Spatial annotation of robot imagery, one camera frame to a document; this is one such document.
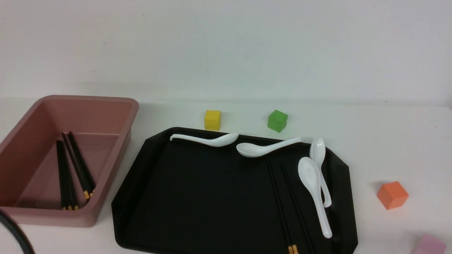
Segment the white table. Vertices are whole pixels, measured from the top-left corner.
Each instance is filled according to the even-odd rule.
[[[0,139],[34,99],[0,99]],[[355,254],[410,254],[428,232],[449,245],[452,254],[452,111],[439,107],[361,106],[283,103],[140,103],[132,140],[97,224],[88,229],[22,225],[36,253],[138,253],[114,239],[111,201],[143,141],[169,127],[203,129],[206,109],[222,111],[222,132],[306,141],[321,136],[350,167],[359,245]],[[289,115],[287,127],[274,132],[266,117],[274,109]],[[376,192],[398,180],[410,194],[402,208],[387,211]],[[21,253],[0,228],[2,253]]]

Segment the black cable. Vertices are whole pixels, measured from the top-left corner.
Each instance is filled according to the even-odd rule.
[[[19,228],[19,226],[0,209],[0,222],[13,234],[14,238],[19,242],[24,254],[35,254],[27,236]]]

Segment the black chopsticks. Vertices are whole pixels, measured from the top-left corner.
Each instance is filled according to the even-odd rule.
[[[82,169],[82,158],[78,158],[75,154],[72,143],[69,140],[67,134],[62,133],[63,141],[66,145],[67,151],[69,152],[69,157],[71,158],[72,164],[74,165],[75,172],[77,173],[77,177],[80,181],[80,185],[82,186],[83,193],[85,195],[86,200],[89,200],[93,196],[93,189],[88,182],[88,177],[86,176],[86,172]]]
[[[93,190],[96,188],[96,184],[94,183],[94,180],[89,173],[88,167],[86,166],[85,160],[83,159],[82,154],[80,153],[79,146],[77,145],[77,142],[75,141],[74,134],[72,132],[69,132],[68,134],[69,141],[71,142],[72,150],[74,151],[75,158],[78,160],[79,165],[81,166],[81,170],[84,172],[86,176],[86,180],[88,181],[88,185]]]
[[[286,215],[284,213],[284,209],[283,209],[283,205],[282,205],[283,203],[280,198],[281,196],[279,194],[279,189],[278,189],[278,185],[276,183],[275,173],[273,171],[273,166],[272,166],[272,162],[270,161],[270,159],[267,159],[267,167],[270,172],[270,178],[272,179],[273,194],[275,195],[275,200],[276,200],[276,204],[278,207],[278,215],[279,215],[279,220],[280,220],[282,231],[283,231],[284,240],[288,247],[289,254],[298,254],[297,246],[295,244],[293,244],[293,241],[292,241],[292,238],[290,235],[290,231],[289,231],[289,226],[287,225],[287,219],[286,219]]]
[[[79,203],[62,141],[57,140],[56,150],[58,157],[58,173],[60,175],[61,207],[63,210],[78,210]]]
[[[282,170],[282,173],[284,175],[285,181],[286,181],[287,186],[289,188],[289,192],[290,192],[290,197],[292,199],[292,203],[294,204],[294,206],[295,206],[295,208],[297,210],[298,221],[299,221],[300,225],[302,225],[303,232],[304,232],[304,235],[305,235],[305,240],[308,243],[308,248],[313,252],[314,251],[314,246],[313,246],[313,243],[312,243],[310,237],[307,237],[309,235],[309,232],[308,232],[308,229],[306,228],[306,224],[304,223],[303,213],[301,212],[301,209],[300,209],[301,206],[300,206],[300,204],[298,202],[298,199],[297,199],[297,197],[295,195],[295,191],[293,190],[293,186],[292,186],[292,183],[291,183],[291,181],[289,179],[289,174],[287,173],[286,166],[285,166],[283,161],[279,161],[279,166],[281,167],[281,170]]]
[[[66,150],[74,165],[77,178],[82,187],[82,191],[85,195],[86,201],[90,200],[93,196],[95,184],[88,167],[81,155],[80,149],[75,141],[74,134],[62,133],[63,141],[57,140],[56,152],[58,158],[58,173],[60,180],[60,196],[61,196],[61,208],[63,210],[78,210],[80,208],[77,194],[75,192],[74,182],[72,180],[71,171],[69,169],[68,159],[66,156]]]

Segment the white wall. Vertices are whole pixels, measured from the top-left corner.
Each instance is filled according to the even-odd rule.
[[[452,104],[450,0],[0,0],[0,8],[2,97]]]

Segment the white spoon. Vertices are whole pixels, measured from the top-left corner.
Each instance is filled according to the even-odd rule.
[[[324,207],[330,207],[331,206],[331,195],[330,191],[328,190],[328,186],[326,185],[325,178],[322,174],[322,164],[325,160],[325,142],[323,142],[323,139],[321,137],[318,137],[314,139],[314,141],[311,144],[311,148],[309,149],[309,157],[315,162],[317,165],[317,168],[319,168],[320,172],[320,185],[322,187],[323,191],[323,197],[325,198],[325,202],[323,203]]]
[[[250,143],[240,143],[237,145],[237,151],[249,158],[261,157],[267,153],[303,141],[300,137],[291,138],[269,146],[258,146]]]
[[[221,146],[227,146],[227,145],[234,143],[238,137],[239,137],[238,133],[226,134],[226,135],[223,135],[223,136],[215,138],[215,139],[204,139],[204,138],[195,137],[195,136],[173,134],[173,135],[171,135],[169,140],[172,141],[173,138],[180,138],[180,139],[185,139],[185,140],[201,143],[201,144],[204,144],[207,146],[221,147]]]
[[[298,175],[300,176],[301,182],[305,185],[314,200],[323,236],[325,238],[331,238],[333,233],[331,232],[325,208],[322,204],[322,196],[320,193],[320,172],[315,162],[308,157],[301,158],[298,162]]]

